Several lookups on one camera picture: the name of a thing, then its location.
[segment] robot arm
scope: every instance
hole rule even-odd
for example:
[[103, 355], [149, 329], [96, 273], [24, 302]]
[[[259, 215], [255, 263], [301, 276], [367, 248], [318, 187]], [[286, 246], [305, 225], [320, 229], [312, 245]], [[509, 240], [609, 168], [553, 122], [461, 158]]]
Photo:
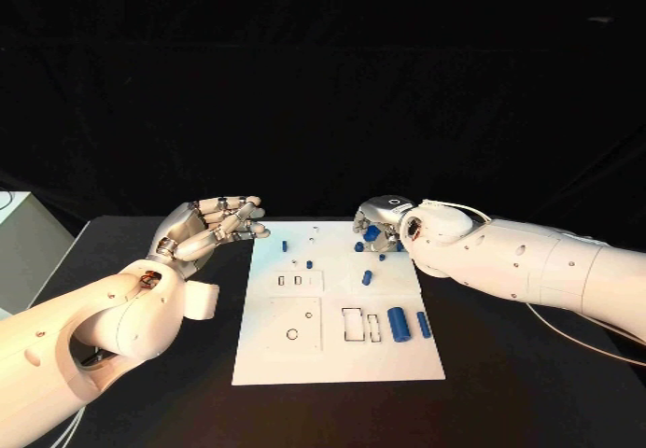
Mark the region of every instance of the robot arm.
[[[158, 226], [147, 259], [0, 322], [0, 441], [21, 447], [167, 349], [183, 317], [213, 316], [217, 286], [187, 281], [213, 249], [263, 238], [259, 199], [183, 203]], [[70, 337], [106, 356], [80, 363]]]
[[360, 205], [353, 229], [379, 231], [372, 250], [400, 241], [425, 274], [501, 299], [575, 311], [646, 341], [646, 254], [477, 211], [475, 222], [457, 207], [382, 196]]

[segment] blue cylinder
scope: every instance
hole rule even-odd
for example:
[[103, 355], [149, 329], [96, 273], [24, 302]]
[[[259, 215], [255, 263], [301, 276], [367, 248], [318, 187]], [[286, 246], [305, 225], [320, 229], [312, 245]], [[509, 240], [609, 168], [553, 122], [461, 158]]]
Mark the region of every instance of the blue cylinder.
[[406, 316], [403, 310], [395, 306], [387, 310], [387, 320], [390, 321], [390, 331], [393, 332], [393, 341], [403, 343], [410, 339], [410, 330], [408, 329]]
[[363, 280], [360, 281], [360, 283], [367, 286], [370, 284], [370, 280], [373, 279], [373, 272], [372, 271], [366, 271], [363, 272]]
[[379, 236], [379, 233], [380, 230], [376, 228], [376, 226], [367, 226], [366, 233], [363, 233], [363, 239], [366, 241], [373, 241]]
[[431, 337], [431, 329], [428, 328], [426, 316], [422, 311], [416, 312], [416, 320], [419, 321], [421, 335], [428, 339]]

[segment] black curtain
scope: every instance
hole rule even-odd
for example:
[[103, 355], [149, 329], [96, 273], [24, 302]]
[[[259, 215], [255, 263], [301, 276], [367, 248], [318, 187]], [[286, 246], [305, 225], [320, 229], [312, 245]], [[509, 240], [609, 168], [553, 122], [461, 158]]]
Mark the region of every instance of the black curtain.
[[5, 5], [2, 185], [72, 231], [219, 195], [350, 216], [396, 193], [646, 250], [633, 15], [442, 8]]

